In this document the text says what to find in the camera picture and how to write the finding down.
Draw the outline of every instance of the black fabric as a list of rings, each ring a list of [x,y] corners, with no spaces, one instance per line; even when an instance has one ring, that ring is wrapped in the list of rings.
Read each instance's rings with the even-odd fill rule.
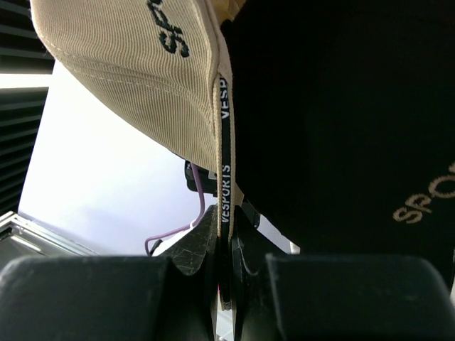
[[[255,208],[303,252],[413,254],[451,283],[455,1],[249,0],[222,30]]]

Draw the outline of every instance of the bright window light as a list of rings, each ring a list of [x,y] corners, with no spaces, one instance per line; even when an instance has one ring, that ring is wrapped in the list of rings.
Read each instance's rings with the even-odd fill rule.
[[[0,73],[0,89],[49,87],[52,75],[14,75]]]

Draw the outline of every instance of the cable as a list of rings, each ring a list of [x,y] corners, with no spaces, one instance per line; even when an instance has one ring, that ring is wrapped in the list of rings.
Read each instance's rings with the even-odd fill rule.
[[[152,236],[152,237],[145,239],[145,251],[147,253],[147,256],[151,256],[150,249],[149,249],[149,243],[152,240],[170,237],[173,234],[176,234],[176,233],[179,233],[182,231],[186,231],[187,229],[196,227],[196,226],[198,226],[200,220],[202,219],[204,212],[205,212],[205,199],[204,199],[204,192],[202,189],[202,183],[200,183],[199,171],[198,171],[197,165],[195,165],[194,163],[191,163],[191,170],[193,171],[193,177],[194,177],[194,181],[196,183],[196,189],[198,190],[198,194],[199,194],[199,203],[200,203],[199,216],[196,219],[194,219],[192,222],[190,222],[188,225],[180,227],[179,229],[175,229],[174,231],[170,231],[170,232],[167,232],[164,234],[159,234],[159,235]]]

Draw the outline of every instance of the white wall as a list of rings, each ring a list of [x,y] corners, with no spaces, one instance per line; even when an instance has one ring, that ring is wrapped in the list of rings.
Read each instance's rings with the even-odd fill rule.
[[[19,212],[102,254],[143,254],[198,215],[183,167],[57,63]]]

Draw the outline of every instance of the embroidered logo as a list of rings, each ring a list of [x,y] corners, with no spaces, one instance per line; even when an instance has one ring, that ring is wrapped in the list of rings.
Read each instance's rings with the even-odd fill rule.
[[[397,222],[406,222],[415,224],[422,220],[424,213],[432,214],[433,211],[428,206],[434,198],[437,199],[455,199],[455,190],[449,192],[442,190],[442,186],[448,182],[455,183],[455,163],[449,166],[448,174],[434,179],[428,185],[428,194],[414,194],[405,201],[404,207],[399,208],[393,213],[393,219]]]
[[[188,45],[183,39],[183,31],[181,28],[171,25],[164,12],[159,8],[163,0],[147,0],[147,6],[154,17],[155,24],[161,27],[164,31],[159,34],[159,41],[166,51],[175,54],[178,45],[180,46],[180,55],[183,58],[190,56]]]

